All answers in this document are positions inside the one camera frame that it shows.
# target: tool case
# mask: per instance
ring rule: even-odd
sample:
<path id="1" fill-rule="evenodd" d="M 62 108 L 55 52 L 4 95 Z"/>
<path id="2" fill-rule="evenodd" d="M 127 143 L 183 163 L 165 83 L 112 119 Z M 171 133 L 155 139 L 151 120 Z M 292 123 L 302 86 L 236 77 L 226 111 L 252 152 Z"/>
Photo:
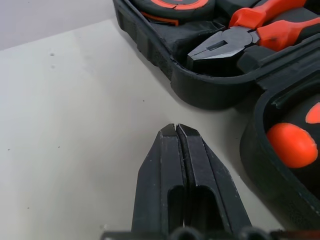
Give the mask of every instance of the tool case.
<path id="1" fill-rule="evenodd" d="M 147 18 L 129 0 L 113 3 L 120 28 L 136 42 L 144 57 L 162 70 L 174 92 L 186 103 L 202 109 L 225 109 L 255 88 L 263 91 L 241 139 L 241 161 L 264 197 L 291 222 L 300 229 L 319 229 L 320 196 L 308 191 L 280 161 L 266 132 L 299 101 L 320 93 L 320 33 L 278 52 L 253 45 L 241 56 L 188 69 L 188 53 L 228 28 L 236 10 L 265 1 L 216 0 L 211 18 L 180 25 Z M 319 8 L 320 1 L 316 0 L 273 21 L 307 21 L 319 14 Z"/>

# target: pliers handle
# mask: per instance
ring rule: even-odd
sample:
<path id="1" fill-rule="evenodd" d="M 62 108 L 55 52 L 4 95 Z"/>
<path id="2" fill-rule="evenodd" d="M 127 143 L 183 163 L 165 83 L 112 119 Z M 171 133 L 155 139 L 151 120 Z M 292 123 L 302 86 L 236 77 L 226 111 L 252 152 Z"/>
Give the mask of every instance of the pliers handle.
<path id="1" fill-rule="evenodd" d="M 290 9 L 301 8 L 307 0 L 268 0 L 254 8 L 244 7 L 231 17 L 229 28 L 241 26 L 249 29 L 257 29 L 265 22 L 275 18 Z"/>
<path id="2" fill-rule="evenodd" d="M 316 14 L 304 22 L 279 20 L 263 26 L 281 13 L 303 7 L 307 1 L 268 0 L 254 8 L 237 10 L 229 29 L 215 33 L 188 54 L 188 66 L 194 61 L 232 57 L 253 44 L 278 52 L 320 33 L 320 17 Z"/>
<path id="3" fill-rule="evenodd" d="M 229 28 L 240 26 L 256 29 L 260 37 L 258 44 L 278 52 L 294 45 L 299 39 L 305 39 L 320 32 L 320 25 L 317 26 L 317 29 L 315 27 L 320 24 L 320 17 L 305 22 L 281 20 L 267 26 L 262 27 L 262 25 L 279 14 L 303 7 L 306 3 L 307 0 L 268 0 L 254 8 L 244 7 L 232 15 Z"/>

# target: red pliers handle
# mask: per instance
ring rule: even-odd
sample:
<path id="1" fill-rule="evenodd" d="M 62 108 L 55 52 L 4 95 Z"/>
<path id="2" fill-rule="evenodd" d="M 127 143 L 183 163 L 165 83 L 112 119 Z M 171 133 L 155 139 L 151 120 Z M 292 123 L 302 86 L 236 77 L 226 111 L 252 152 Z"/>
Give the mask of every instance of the red pliers handle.
<path id="1" fill-rule="evenodd" d="M 268 0 L 254 8 L 241 8 L 231 17 L 229 27 L 245 27 L 256 30 L 260 46 L 280 51 L 294 45 L 299 39 L 305 39 L 320 33 L 320 17 L 305 22 L 276 21 L 267 26 L 265 22 L 290 9 L 303 7 L 307 0 Z"/>

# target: black rubber grip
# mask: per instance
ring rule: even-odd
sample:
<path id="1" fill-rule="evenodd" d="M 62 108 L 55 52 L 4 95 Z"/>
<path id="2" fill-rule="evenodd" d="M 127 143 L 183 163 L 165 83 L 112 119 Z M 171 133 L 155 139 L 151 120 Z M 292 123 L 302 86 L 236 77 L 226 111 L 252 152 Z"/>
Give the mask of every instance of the black rubber grip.
<path id="1" fill-rule="evenodd" d="M 231 18 L 235 11 L 242 8 L 251 8 L 258 2 L 260 0 L 216 0 L 216 5 Z"/>
<path id="2" fill-rule="evenodd" d="M 270 23 L 274 23 L 280 20 L 286 20 L 292 23 L 302 23 L 312 19 L 317 18 L 318 15 L 314 12 L 304 8 L 304 7 L 297 7 L 286 12 L 283 12 L 273 18 L 271 21 L 266 22 L 264 25 L 269 25 Z"/>
<path id="3" fill-rule="evenodd" d="M 307 39 L 313 35 L 320 33 L 320 23 L 317 23 L 312 26 L 305 27 L 299 34 L 298 39 L 296 40 L 295 44 L 300 43 L 302 40 Z"/>
<path id="4" fill-rule="evenodd" d="M 307 0 L 305 8 L 310 9 L 315 14 L 320 14 L 320 1 L 319 0 Z"/>
<path id="5" fill-rule="evenodd" d="M 320 102 L 320 94 L 316 94 L 307 100 L 301 102 L 294 107 L 281 121 L 282 123 L 290 123 L 305 130 L 315 141 L 316 145 L 320 145 L 320 123 L 307 123 L 306 116 L 310 109 Z M 302 168 L 291 169 L 294 175 L 302 182 L 312 193 L 314 190 L 320 190 L 320 154 L 317 160 L 310 165 Z"/>

